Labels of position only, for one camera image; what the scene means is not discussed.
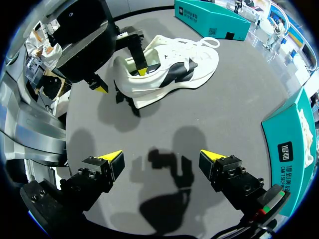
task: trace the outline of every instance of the gray floor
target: gray floor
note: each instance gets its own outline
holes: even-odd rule
[[[157,11],[117,24],[143,29],[146,42],[156,34],[201,39],[173,16],[173,10]],[[236,225],[242,213],[213,191],[198,168],[201,149],[236,155],[270,187],[261,121],[288,97],[287,90],[248,40],[220,42],[219,65],[205,85],[168,95],[141,109],[140,118],[126,102],[116,104],[112,64],[97,72],[109,85],[109,94],[91,91],[85,82],[72,86],[66,125],[71,171],[89,155],[119,149],[126,163],[110,193],[86,213],[89,220],[129,233],[204,239]],[[119,54],[128,56],[126,50]]]

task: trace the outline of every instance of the black stripe on sneaker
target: black stripe on sneaker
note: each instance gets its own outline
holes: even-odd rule
[[[189,60],[189,70],[187,71],[183,62],[177,62],[173,64],[165,79],[159,86],[160,88],[167,86],[172,81],[175,82],[185,82],[190,81],[194,74],[194,69],[198,66],[197,63],[193,62],[191,59]]]

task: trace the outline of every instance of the white sneaker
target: white sneaker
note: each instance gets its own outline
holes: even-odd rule
[[[213,48],[219,45],[212,37],[194,42],[157,35],[144,50],[148,73],[139,76],[133,58],[117,57],[113,65],[115,84],[122,94],[133,99],[137,109],[160,100],[175,89],[196,89],[215,72],[219,57]]]

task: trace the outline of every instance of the screw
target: screw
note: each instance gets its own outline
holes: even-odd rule
[[[228,174],[229,174],[229,176],[234,176],[235,175],[234,171],[228,171]]]
[[[250,191],[251,190],[251,187],[249,186],[249,185],[245,185],[245,187],[244,187],[244,189],[245,189],[245,191]]]
[[[90,172],[89,177],[94,179],[95,178],[95,172]]]
[[[79,168],[79,169],[78,169],[78,173],[79,173],[80,175],[82,175],[82,174],[83,174],[83,171],[84,171],[84,169],[83,169],[83,168]]]
[[[38,196],[37,195],[33,195],[31,197],[31,200],[35,203],[38,200]]]

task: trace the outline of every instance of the teal display counter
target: teal display counter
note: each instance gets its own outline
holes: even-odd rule
[[[175,17],[203,37],[244,41],[250,27],[240,15],[206,1],[175,0]]]
[[[313,135],[310,152],[316,159],[315,120],[303,87],[262,122],[271,162],[272,185],[279,184],[285,191],[291,192],[289,201],[280,212],[287,217],[292,215],[302,201],[315,167],[314,160],[305,168],[306,145],[299,117],[301,109]]]

